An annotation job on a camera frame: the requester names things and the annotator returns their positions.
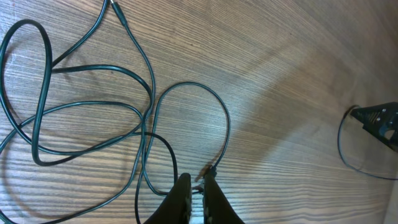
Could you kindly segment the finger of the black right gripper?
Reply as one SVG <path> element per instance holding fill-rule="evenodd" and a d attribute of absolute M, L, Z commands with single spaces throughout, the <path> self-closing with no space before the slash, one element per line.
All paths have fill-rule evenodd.
<path fill-rule="evenodd" d="M 364 130 L 397 152 L 397 102 L 355 108 L 350 115 L 363 124 Z"/>

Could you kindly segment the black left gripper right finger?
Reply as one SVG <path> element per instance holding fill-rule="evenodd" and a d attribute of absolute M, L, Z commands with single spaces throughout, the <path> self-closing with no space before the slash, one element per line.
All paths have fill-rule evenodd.
<path fill-rule="evenodd" d="M 205 224 L 244 224 L 210 174 L 204 178 L 203 214 Z"/>

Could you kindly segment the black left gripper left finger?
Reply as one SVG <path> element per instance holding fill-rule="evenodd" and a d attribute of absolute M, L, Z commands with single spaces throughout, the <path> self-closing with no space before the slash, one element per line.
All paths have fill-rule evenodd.
<path fill-rule="evenodd" d="M 192 214 L 191 176 L 183 173 L 145 224 L 189 224 Z"/>

